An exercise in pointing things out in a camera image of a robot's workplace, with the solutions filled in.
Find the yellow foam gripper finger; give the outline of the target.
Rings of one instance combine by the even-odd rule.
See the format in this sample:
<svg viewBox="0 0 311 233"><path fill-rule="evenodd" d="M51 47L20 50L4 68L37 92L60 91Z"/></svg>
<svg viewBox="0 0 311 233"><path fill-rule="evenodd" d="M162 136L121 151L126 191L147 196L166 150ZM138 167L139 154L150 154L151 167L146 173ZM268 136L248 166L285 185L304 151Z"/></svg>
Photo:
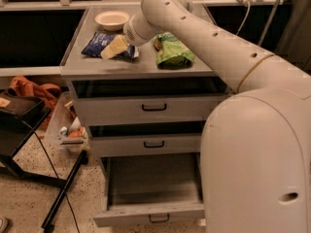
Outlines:
<svg viewBox="0 0 311 233"><path fill-rule="evenodd" d="M127 50L129 43L123 35L118 35L114 40L103 50L100 55L103 59L110 59Z"/></svg>

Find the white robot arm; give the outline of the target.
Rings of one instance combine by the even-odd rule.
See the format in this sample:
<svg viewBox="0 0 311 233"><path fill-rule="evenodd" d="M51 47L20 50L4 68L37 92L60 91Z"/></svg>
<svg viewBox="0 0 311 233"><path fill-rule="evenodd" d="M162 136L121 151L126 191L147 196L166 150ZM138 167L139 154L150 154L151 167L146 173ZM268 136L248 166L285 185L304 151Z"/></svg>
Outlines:
<svg viewBox="0 0 311 233"><path fill-rule="evenodd" d="M234 92L201 138L207 233L311 233L311 77L190 10L142 0L124 33L134 46L172 33Z"/></svg>

